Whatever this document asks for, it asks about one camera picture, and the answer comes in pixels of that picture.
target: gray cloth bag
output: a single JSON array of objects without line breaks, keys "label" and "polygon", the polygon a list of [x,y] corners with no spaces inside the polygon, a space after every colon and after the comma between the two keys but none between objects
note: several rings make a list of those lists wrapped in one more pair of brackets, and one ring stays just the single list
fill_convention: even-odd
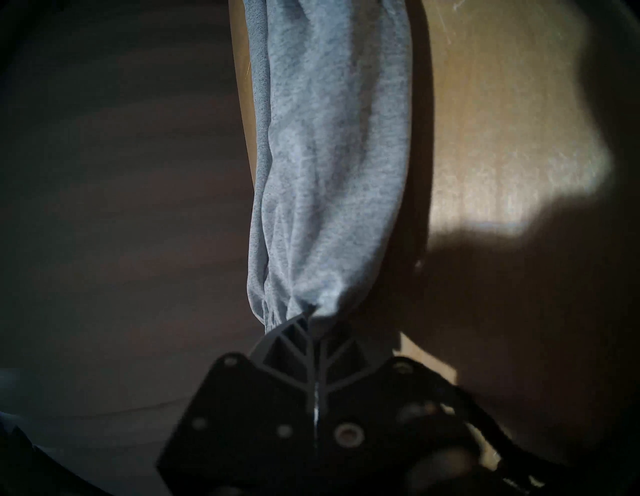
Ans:
[{"label": "gray cloth bag", "polygon": [[248,296],[265,329],[314,333],[371,289],[404,191],[404,0],[244,0],[257,127]]}]

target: black plastic part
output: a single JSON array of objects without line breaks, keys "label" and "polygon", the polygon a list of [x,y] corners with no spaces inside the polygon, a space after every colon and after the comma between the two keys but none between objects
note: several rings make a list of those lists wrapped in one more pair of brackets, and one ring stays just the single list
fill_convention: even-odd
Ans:
[{"label": "black plastic part", "polygon": [[[398,363],[408,365],[412,373],[399,372]],[[468,427],[434,403],[435,385],[424,382],[421,369],[427,370],[413,360],[393,358],[328,395],[326,415],[318,424],[318,448],[327,460],[324,476],[336,493],[356,494],[369,486],[367,491],[375,494],[406,494],[407,470],[447,447],[464,448],[479,458],[480,448]],[[422,414],[405,420],[402,412],[408,406]],[[335,428],[343,422],[363,429],[365,440],[357,448],[336,443]]]},{"label": "black plastic part", "polygon": [[308,414],[316,404],[314,343],[304,315],[267,333],[250,354],[251,362],[278,382],[286,383],[305,397]]},{"label": "black plastic part", "polygon": [[[278,436],[288,426],[291,436]],[[174,495],[220,486],[253,490],[305,470],[314,448],[305,395],[240,354],[220,358],[193,398],[158,462]]]}]

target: screw hole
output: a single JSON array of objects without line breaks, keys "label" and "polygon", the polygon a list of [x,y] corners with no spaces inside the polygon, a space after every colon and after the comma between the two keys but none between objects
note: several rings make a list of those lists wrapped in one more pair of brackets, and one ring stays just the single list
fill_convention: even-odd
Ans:
[{"label": "screw hole", "polygon": [[204,429],[209,427],[209,423],[204,417],[196,417],[191,421],[191,427],[193,427],[193,429],[196,431],[203,431]]},{"label": "screw hole", "polygon": [[278,426],[276,432],[280,439],[289,439],[291,436],[293,436],[293,427],[288,424],[282,424]]},{"label": "screw hole", "polygon": [[364,431],[357,424],[345,422],[335,428],[333,432],[338,446],[343,448],[357,448],[364,441]]}]

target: gray fabric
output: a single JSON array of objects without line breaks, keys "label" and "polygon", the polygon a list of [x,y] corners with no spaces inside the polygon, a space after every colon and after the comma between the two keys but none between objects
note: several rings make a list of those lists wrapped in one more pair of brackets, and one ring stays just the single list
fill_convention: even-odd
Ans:
[{"label": "gray fabric", "polygon": [[403,0],[245,0],[257,124],[248,295],[266,330],[347,314],[403,195],[411,37]]}]

